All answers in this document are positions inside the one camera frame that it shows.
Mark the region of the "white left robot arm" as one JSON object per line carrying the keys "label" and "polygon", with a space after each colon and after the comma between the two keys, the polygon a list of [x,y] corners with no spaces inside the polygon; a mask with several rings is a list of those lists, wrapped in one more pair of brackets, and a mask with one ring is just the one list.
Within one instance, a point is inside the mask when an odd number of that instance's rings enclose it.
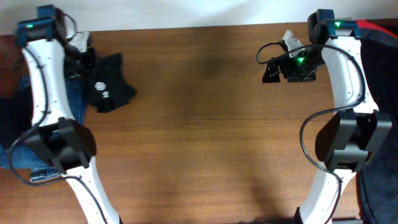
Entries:
{"label": "white left robot arm", "polygon": [[57,40],[34,40],[22,53],[34,102],[32,129],[25,143],[69,184],[88,223],[121,223],[98,175],[93,134],[75,120],[70,109],[63,45]]}

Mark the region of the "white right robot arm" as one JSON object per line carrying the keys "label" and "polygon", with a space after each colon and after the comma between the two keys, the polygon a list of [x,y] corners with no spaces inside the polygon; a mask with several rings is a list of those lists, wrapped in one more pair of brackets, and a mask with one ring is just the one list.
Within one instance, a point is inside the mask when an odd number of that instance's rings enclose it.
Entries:
{"label": "white right robot arm", "polygon": [[[303,45],[290,31],[276,43],[284,54],[266,61],[281,71],[287,60],[302,74],[303,81],[321,65],[326,65],[334,107],[310,115],[299,131],[304,156],[317,174],[304,203],[295,212],[295,223],[332,223],[338,202],[348,183],[369,164],[392,128],[389,115],[379,111],[371,95],[361,58],[362,44],[355,37],[329,38],[324,44]],[[312,119],[331,113],[315,139],[313,159],[303,140]]]}

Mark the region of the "dark green polo shirt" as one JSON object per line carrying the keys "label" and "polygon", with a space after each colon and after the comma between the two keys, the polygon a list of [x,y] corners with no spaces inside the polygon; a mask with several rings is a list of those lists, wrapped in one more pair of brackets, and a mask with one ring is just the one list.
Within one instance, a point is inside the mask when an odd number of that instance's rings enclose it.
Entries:
{"label": "dark green polo shirt", "polygon": [[109,113],[127,105],[136,95],[137,90],[124,79],[121,53],[98,61],[88,79],[89,104],[98,113]]}

